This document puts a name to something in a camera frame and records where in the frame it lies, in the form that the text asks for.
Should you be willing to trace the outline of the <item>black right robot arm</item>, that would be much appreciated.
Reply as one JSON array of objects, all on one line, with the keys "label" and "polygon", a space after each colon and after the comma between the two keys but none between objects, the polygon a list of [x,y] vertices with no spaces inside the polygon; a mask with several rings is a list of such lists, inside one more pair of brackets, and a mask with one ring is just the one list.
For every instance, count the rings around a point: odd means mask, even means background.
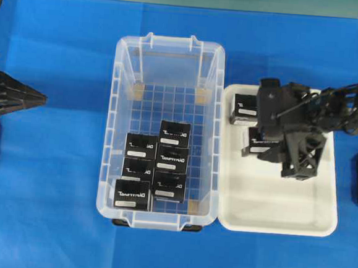
[{"label": "black right robot arm", "polygon": [[262,79],[257,92],[257,127],[265,142],[277,144],[257,158],[279,163],[283,178],[317,175],[326,133],[358,134],[358,84],[313,92],[297,83]]}]

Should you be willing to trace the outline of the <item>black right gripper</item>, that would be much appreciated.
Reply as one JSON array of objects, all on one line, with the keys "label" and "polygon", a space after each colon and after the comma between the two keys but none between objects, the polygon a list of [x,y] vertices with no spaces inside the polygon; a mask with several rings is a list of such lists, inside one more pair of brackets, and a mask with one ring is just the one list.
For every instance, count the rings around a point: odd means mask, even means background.
[{"label": "black right gripper", "polygon": [[269,149],[257,158],[282,163],[283,178],[314,178],[327,140],[323,133],[353,131],[356,85],[315,92],[307,85],[280,83],[260,81],[257,127]]}]

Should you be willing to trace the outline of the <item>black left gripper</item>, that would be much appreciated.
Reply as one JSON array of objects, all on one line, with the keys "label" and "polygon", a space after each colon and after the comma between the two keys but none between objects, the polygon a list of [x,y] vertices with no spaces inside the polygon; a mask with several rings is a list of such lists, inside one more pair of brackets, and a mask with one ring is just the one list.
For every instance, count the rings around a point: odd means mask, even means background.
[{"label": "black left gripper", "polygon": [[0,116],[46,104],[47,96],[0,71]]}]

